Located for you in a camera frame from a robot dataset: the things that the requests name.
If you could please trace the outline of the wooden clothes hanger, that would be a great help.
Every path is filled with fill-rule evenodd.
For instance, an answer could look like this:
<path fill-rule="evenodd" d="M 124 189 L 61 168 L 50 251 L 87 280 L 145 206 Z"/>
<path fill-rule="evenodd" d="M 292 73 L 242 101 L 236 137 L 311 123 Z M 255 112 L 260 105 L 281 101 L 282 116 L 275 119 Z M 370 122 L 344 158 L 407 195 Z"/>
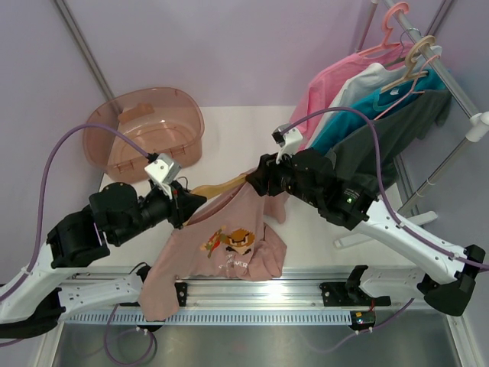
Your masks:
<path fill-rule="evenodd" d="M 192 195 L 192 198 L 195 199 L 198 197 L 203 197 L 205 200 L 200 203 L 200 205 L 195 210 L 198 211 L 202 206 L 205 206 L 210 200 L 216 198 L 217 196 L 232 190 L 236 187 L 241 186 L 245 183 L 245 178 L 247 174 L 239 174 L 237 177 L 232 178 L 224 183 L 214 184 L 214 185 L 201 185 L 192 190 L 188 190 L 187 187 L 184 190 L 187 193 Z"/>

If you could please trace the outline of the dusty pink printed t-shirt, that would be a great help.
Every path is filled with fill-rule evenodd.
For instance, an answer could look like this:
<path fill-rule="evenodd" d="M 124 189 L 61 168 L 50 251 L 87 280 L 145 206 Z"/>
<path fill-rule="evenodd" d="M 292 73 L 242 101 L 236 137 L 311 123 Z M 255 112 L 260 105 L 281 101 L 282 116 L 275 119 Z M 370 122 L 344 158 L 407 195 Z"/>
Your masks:
<path fill-rule="evenodd" d="M 179 310 L 175 284 L 190 276 L 268 281 L 282 275 L 286 243 L 266 224 L 286 220 L 289 196 L 259 196 L 244 183 L 223 193 L 172 231 L 144 280 L 138 298 L 148 321 Z"/>

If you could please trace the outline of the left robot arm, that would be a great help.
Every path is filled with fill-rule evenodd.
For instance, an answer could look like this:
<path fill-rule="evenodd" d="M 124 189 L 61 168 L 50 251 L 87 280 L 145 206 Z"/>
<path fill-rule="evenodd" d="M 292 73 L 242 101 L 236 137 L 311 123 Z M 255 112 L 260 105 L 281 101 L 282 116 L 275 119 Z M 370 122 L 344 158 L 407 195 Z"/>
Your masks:
<path fill-rule="evenodd" d="M 94 261 L 157 224 L 167 221 L 179 229 L 207 199 L 190 193 L 178 182 L 172 196 L 152 187 L 138 196 L 133 186 L 111 183 L 89 198 L 83 210 L 69 214 L 47 235 L 34 267 L 23 271 L 19 288 L 1 288 L 1 338 L 29 339 L 54 329 L 60 321 L 99 307 L 133 304 L 140 298 L 159 303 L 164 286 L 137 274 L 97 284 L 66 286 L 64 281 L 83 272 Z"/>

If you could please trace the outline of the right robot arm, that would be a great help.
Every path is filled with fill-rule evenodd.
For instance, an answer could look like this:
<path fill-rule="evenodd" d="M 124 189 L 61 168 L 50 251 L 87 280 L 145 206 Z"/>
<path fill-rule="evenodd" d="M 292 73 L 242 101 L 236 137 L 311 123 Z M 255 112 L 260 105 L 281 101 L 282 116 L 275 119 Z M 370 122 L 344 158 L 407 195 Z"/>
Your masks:
<path fill-rule="evenodd" d="M 442 240 L 388 209 L 387 202 L 356 183 L 337 178 L 332 162 L 307 149 L 278 160 L 264 154 L 246 181 L 260 196 L 286 192 L 317 209 L 327 222 L 377 240 L 410 260 L 408 269 L 387 270 L 357 265 L 345 282 L 355 303 L 421 298 L 454 317 L 468 306 L 485 251 Z"/>

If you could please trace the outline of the dark grey t-shirt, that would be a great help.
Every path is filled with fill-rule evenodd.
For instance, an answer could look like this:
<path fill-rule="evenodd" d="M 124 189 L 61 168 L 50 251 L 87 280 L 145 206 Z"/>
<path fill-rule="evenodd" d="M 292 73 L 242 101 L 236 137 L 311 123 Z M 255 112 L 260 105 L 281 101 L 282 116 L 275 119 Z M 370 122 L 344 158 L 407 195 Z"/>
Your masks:
<path fill-rule="evenodd" d="M 428 90 L 413 102 L 374 123 L 381 153 L 381 177 L 387 189 L 397 180 L 394 158 L 414 139 L 426 137 L 432 125 L 442 126 L 449 113 L 451 93 Z M 338 179 L 359 184 L 378 195 L 374 140 L 370 128 L 361 126 L 331 148 L 325 156 L 332 162 Z"/>

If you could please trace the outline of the bright pink t-shirt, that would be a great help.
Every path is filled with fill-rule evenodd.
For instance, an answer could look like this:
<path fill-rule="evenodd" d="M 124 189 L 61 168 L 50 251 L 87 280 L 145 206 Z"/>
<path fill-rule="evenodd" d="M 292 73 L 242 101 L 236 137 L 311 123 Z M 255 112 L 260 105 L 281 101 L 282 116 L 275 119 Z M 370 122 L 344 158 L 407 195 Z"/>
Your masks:
<path fill-rule="evenodd" d="M 290 117 L 290 122 L 294 123 L 320 109 L 328 108 L 345 84 L 345 81 L 364 71 L 373 63 L 381 63 L 385 69 L 395 70 L 394 67 L 388 67 L 387 64 L 400 56 L 406 55 L 411 46 L 411 43 L 406 46 L 399 44 L 395 48 L 385 50 L 376 57 L 371 55 L 361 57 L 354 53 L 326 67 L 309 82 L 306 91 Z"/>

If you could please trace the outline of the white t-shirt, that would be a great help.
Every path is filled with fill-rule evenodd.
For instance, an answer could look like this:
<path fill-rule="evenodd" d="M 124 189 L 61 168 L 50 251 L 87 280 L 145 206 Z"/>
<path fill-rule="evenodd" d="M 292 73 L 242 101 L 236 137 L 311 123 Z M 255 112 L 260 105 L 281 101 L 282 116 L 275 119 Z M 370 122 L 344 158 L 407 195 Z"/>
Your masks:
<path fill-rule="evenodd" d="M 442 54 L 442 47 L 439 45 L 432 46 L 431 50 L 434 52 L 434 54 Z M 419 71 L 424 62 L 424 57 L 418 56 L 416 58 L 416 65 L 413 71 Z M 405 66 L 395 70 L 387 70 L 381 63 L 373 63 L 368 66 L 364 71 L 345 81 L 345 84 L 339 90 L 336 97 L 332 100 L 329 108 L 338 106 L 351 107 L 355 102 L 358 102 L 360 99 L 369 96 L 377 89 L 380 89 L 381 87 L 384 87 L 387 84 L 398 80 L 404 75 L 406 71 L 407 67 Z M 321 119 L 312 137 L 310 138 L 308 145 L 311 145 L 314 142 L 314 140 L 321 132 L 322 128 L 324 128 L 329 120 L 337 113 L 338 112 L 327 112 L 322 116 L 316 116 L 321 117 Z"/>

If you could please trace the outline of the pink plastic hanger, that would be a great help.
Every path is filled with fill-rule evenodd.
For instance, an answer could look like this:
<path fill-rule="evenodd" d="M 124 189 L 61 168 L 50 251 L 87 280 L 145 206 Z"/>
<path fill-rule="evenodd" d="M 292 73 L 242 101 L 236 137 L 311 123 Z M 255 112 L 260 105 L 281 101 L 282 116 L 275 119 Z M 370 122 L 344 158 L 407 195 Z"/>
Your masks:
<path fill-rule="evenodd" d="M 400 42 L 394 42 L 394 43 L 390 42 L 390 36 L 393 33 L 393 27 L 389 25 L 389 22 L 398 13 L 402 12 L 403 14 L 407 14 L 410 11 L 410 6 L 407 2 L 397 2 L 394 5 L 388 6 L 388 10 L 385 13 L 381 22 L 381 32 L 384 35 L 381 42 L 376 46 L 364 49 L 364 44 L 368 32 L 371 28 L 372 22 L 374 20 L 374 16 L 379 3 L 380 3 L 379 1 L 370 1 L 366 20 L 362 28 L 362 31 L 360 33 L 358 44 L 355 48 L 355 53 L 357 53 L 361 57 L 366 57 L 371 54 L 381 52 L 383 50 L 390 50 L 392 48 L 397 47 L 400 44 Z"/>

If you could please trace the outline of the teal t-shirt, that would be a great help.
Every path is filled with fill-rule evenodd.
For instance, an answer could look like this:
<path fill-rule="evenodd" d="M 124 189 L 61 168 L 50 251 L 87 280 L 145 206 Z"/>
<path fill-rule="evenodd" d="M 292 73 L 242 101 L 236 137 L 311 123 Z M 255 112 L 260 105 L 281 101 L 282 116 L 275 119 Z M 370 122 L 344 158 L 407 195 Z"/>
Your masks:
<path fill-rule="evenodd" d="M 412 80 L 405 82 L 399 86 L 389 89 L 385 93 L 381 93 L 381 89 L 383 88 L 381 87 L 369 96 L 355 102 L 351 107 L 354 107 L 352 109 L 362 112 L 369 119 L 374 119 L 388 107 L 393 105 L 400 97 L 408 93 L 412 83 Z M 427 69 L 426 75 L 418 79 L 415 90 L 419 92 L 423 91 L 424 94 L 426 91 L 433 90 L 445 92 L 447 89 L 436 72 L 431 69 Z M 410 95 L 398 106 L 389 111 L 384 117 L 387 117 L 403 107 L 408 106 L 423 94 Z M 309 146 L 321 151 L 322 153 L 326 153 L 341 140 L 364 125 L 365 122 L 360 116 L 351 112 L 338 112 L 329 120 L 326 126 L 322 128 L 318 137 Z"/>

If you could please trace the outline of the thin pink hanger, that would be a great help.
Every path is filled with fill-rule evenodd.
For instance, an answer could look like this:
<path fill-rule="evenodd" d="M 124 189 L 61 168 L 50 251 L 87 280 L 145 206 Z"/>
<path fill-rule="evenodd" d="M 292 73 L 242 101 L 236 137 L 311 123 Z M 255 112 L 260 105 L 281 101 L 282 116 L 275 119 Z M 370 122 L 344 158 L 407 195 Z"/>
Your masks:
<path fill-rule="evenodd" d="M 410 90 L 408 91 L 408 93 L 406 93 L 404 96 L 400 97 L 393 105 L 391 105 L 390 107 L 388 107 L 385 111 L 383 111 L 381 114 L 379 114 L 377 117 L 374 118 L 374 121 L 377 121 L 379 120 L 380 118 L 384 117 L 389 111 L 391 111 L 394 107 L 398 106 L 403 100 L 405 100 L 406 98 L 408 98 L 410 95 L 412 94 L 423 94 L 423 91 L 416 91 L 415 88 L 416 88 L 416 84 L 417 84 L 417 81 L 420 77 L 422 76 L 425 76 L 426 75 L 426 66 L 431 62 L 431 61 L 434 61 L 434 60 L 437 60 L 439 59 L 440 56 L 439 55 L 435 55 L 433 57 L 430 57 L 423 65 L 422 67 L 420 68 L 420 70 L 418 71 L 418 73 L 411 78 L 411 80 L 413 81 L 411 87 L 410 87 Z"/>

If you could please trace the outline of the transparent brown plastic basket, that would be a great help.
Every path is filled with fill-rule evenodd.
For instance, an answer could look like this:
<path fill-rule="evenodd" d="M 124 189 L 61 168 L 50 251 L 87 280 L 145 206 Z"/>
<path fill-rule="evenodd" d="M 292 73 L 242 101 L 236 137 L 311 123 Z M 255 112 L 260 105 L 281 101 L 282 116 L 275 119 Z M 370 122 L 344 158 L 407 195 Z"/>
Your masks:
<path fill-rule="evenodd" d="M 202 112 L 180 89 L 157 87 L 126 93 L 98 107 L 87 122 L 113 128 L 148 153 L 165 153 L 182 168 L 202 157 Z M 111 132 L 86 128 L 83 150 L 87 161 L 113 181 L 134 184 L 146 179 L 147 159 Z"/>

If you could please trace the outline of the metal clothes rack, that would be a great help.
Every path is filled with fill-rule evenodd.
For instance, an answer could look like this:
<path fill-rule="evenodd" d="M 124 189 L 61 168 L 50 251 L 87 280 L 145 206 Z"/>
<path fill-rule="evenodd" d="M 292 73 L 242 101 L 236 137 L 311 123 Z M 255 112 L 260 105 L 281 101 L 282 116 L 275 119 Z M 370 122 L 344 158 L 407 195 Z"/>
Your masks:
<path fill-rule="evenodd" d="M 426 35 L 423 32 L 417 31 L 412 23 L 406 16 L 407 11 L 396 10 L 393 13 L 393 17 L 396 18 L 400 27 L 403 29 L 403 33 L 400 36 L 400 40 L 404 34 L 407 34 L 411 41 L 418 42 L 423 37 L 432 35 L 433 37 L 438 32 L 440 26 L 442 25 L 448 13 L 451 11 L 453 5 L 457 1 L 442 1 L 438 7 L 436 14 L 434 15 L 429 27 L 427 28 Z M 369 10 L 369 19 L 366 22 L 364 31 L 362 34 L 362 39 L 358 47 L 362 47 L 364 39 L 368 33 L 371 26 L 372 18 L 374 17 L 375 9 L 377 5 L 372 5 Z M 452 167 L 457 160 L 473 145 L 478 143 L 487 133 L 488 133 L 488 112 L 481 113 L 478 108 L 470 100 L 467 93 L 462 89 L 462 87 L 455 81 L 454 77 L 450 74 L 448 69 L 443 65 L 442 61 L 437 60 L 434 56 L 435 54 L 431 51 L 430 47 L 423 44 L 419 49 L 421 54 L 428 60 L 433 57 L 433 60 L 428 61 L 428 65 L 436 71 L 436 73 L 441 78 L 442 82 L 447 87 L 448 91 L 452 94 L 452 98 L 457 102 L 458 106 L 461 108 L 463 113 L 466 115 L 468 121 L 471 123 L 471 128 L 468 130 L 465 137 L 456 145 L 452 152 L 444 159 L 444 161 L 431 173 L 430 176 L 419 186 L 416 191 L 413 191 L 411 195 L 407 198 L 406 202 L 400 207 L 400 213 L 402 215 L 408 214 L 410 211 L 415 211 L 416 204 L 426 196 L 426 194 L 432 190 L 433 187 L 440 181 L 442 176 L 448 172 L 449 168 Z M 400 158 L 397 159 L 397 164 L 401 168 L 401 173 L 407 177 L 407 172 L 404 163 Z M 405 188 L 410 188 L 409 180 L 405 178 L 403 184 Z M 436 219 L 435 212 L 426 212 L 413 216 L 413 219 L 419 219 L 421 221 L 416 222 L 417 224 L 427 224 Z M 334 246 L 337 249 L 344 249 L 356 245 L 360 245 L 370 241 L 371 239 L 366 235 L 361 234 L 350 234 L 340 239 L 335 240 Z"/>

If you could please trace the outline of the aluminium mounting rail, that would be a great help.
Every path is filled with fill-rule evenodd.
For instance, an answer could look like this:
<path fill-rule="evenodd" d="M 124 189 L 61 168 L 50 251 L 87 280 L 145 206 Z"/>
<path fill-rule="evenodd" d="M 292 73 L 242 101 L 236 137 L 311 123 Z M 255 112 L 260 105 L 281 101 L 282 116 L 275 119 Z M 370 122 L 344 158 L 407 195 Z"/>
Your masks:
<path fill-rule="evenodd" d="M 179 310 L 266 310 L 332 307 L 388 307 L 397 301 L 422 299 L 425 273 L 414 267 L 329 268 L 324 271 L 285 271 L 265 281 L 223 276 L 176 275 L 142 265 L 134 274 L 127 267 L 78 270 L 66 284 L 80 293 L 87 288 L 99 300 L 90 309 L 115 302 L 138 303 L 143 314 L 161 321 Z"/>

